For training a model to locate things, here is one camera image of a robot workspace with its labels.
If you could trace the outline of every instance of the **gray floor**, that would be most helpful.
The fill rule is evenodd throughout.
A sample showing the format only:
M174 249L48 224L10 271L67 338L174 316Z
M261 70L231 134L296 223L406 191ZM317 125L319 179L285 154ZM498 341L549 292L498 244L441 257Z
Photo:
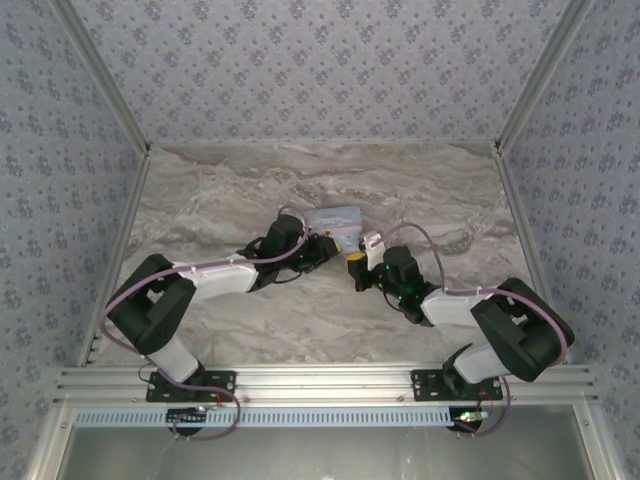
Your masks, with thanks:
M163 428L80 429L59 480L589 480L579 437L571 407L514 408L473 440L445 428L241 428L203 443Z
M148 255L224 257L266 233L278 208L358 205L367 230L423 225L450 284L495 285L529 275L488 145L264 145L154 148L122 266ZM437 269L425 241L403 231L425 277ZM442 362L479 340L477 329L411 325L377 291L357 294L344 260L288 285L193 304L179 329L205 363ZM96 363L140 360L101 344Z

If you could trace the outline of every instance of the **metal mounting plate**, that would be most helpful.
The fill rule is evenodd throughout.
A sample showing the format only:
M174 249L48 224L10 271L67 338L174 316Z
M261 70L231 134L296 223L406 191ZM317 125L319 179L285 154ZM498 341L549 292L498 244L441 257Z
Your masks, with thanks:
M480 391L484 389L492 400L502 400L502 388L498 377L488 378L477 385L469 385L462 389L461 395L454 395L451 389L444 383L442 369L439 370L412 370L411 381L413 383L413 399L416 402L442 402L442 401L480 401L487 400Z
M204 376L204 385L224 388L234 393L236 390L236 377L236 372L232 370L207 370ZM149 403L210 403L212 400L216 400L216 397L217 395L212 392L199 392L174 387L158 372L153 372L149 377L146 400ZM219 395L219 400L222 403L232 401L225 395Z

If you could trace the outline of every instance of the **patterned wallpaper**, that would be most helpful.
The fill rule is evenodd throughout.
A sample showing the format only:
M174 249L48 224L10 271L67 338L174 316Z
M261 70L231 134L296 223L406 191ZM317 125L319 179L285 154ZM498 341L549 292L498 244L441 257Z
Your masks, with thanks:
M78 356L137 154L45 0L0 2L0 478Z
M496 138L565 0L73 0L150 142Z
M560 311L640 479L640 4L598 0L509 152Z

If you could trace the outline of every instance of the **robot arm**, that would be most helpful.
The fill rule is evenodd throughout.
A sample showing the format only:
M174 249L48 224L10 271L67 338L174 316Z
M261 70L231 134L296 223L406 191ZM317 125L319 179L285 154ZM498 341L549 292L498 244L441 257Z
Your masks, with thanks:
M148 356L173 380L196 384L203 367L175 335L190 302L226 293L255 292L273 283L282 269L309 273L338 255L339 246L333 239L311 234L293 255L280 261L262 264L246 261L282 256L302 235L300 220L280 215L266 236L222 259L223 266L193 268L149 283L120 302L109 313L109 319L140 354ZM111 301L150 275L181 265L186 264L172 263L160 254L151 255L124 282Z
M468 345L444 363L445 380L453 392L465 384L505 374L532 382L558 358L561 348L557 334L531 308L480 291L470 296L448 295L423 279L405 245L385 249L379 240L379 234L365 235L364 252L347 257L356 291L377 287L398 301L394 308L412 323L479 327L487 338L488 343ZM564 320L522 280L510 278L498 289L540 307L560 327L567 345L575 341Z

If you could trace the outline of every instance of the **marble tabletop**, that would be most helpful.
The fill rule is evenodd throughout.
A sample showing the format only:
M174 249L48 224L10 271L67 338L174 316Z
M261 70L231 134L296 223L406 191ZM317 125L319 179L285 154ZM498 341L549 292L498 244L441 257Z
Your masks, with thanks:
M197 262L266 233L278 208L357 205L366 230L419 223L439 245L453 287L530 283L488 145L243 144L155 147L120 282L145 257ZM401 231L427 280L436 263ZM478 329L410 324L377 290L356 293L343 258L286 285L193 303L178 334L205 364L442 362ZM141 360L98 343L98 365Z

